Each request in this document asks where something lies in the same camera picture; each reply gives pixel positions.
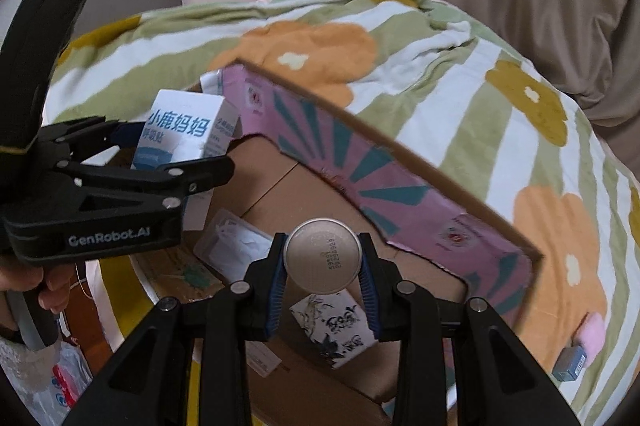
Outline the person left hand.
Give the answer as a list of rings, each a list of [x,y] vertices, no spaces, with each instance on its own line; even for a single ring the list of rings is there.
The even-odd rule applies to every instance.
[[[43,287],[38,291],[39,305],[44,310],[54,313],[59,313],[67,307],[74,275],[75,268],[71,264],[43,269],[29,267],[14,259],[1,259],[2,293],[25,293],[43,283]]]

